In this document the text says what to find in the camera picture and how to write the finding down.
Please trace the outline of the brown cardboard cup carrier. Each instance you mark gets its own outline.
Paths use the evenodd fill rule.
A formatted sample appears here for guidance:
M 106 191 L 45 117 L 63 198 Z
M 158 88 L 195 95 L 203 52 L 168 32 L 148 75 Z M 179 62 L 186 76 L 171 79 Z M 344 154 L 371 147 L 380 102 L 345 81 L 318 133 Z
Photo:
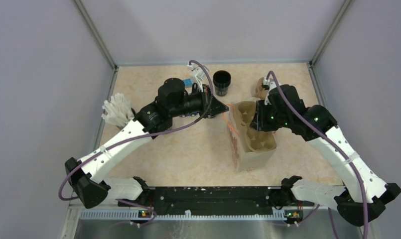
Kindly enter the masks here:
M 256 102 L 242 101 L 235 104 L 234 119 L 244 145 L 251 152 L 266 152 L 277 148 L 274 134 L 250 127 L 256 112 Z

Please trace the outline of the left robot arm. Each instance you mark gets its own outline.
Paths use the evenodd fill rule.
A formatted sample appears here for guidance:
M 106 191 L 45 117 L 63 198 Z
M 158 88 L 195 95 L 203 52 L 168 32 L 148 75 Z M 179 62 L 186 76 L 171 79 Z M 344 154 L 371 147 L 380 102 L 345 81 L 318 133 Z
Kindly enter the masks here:
M 228 110 L 208 85 L 194 84 L 188 94 L 181 79 L 169 78 L 158 88 L 154 101 L 141 108 L 107 143 L 82 158 L 69 158 L 64 164 L 65 181 L 86 209 L 96 207 L 111 189 L 104 181 L 109 171 L 140 146 L 177 131 L 171 128 L 173 118 L 198 113 L 200 120 L 210 119 Z

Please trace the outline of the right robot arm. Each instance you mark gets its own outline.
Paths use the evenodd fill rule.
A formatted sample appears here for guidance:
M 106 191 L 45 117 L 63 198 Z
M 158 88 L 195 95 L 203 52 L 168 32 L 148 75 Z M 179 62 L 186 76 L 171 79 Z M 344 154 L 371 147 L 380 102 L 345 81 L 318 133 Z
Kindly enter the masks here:
M 256 102 L 250 127 L 257 131 L 288 128 L 317 150 L 342 179 L 341 186 L 292 176 L 282 180 L 287 205 L 307 201 L 335 209 L 348 223 L 362 227 L 378 218 L 401 189 L 378 177 L 344 137 L 330 112 L 321 105 L 306 107 L 294 86 L 265 86 L 267 96 Z

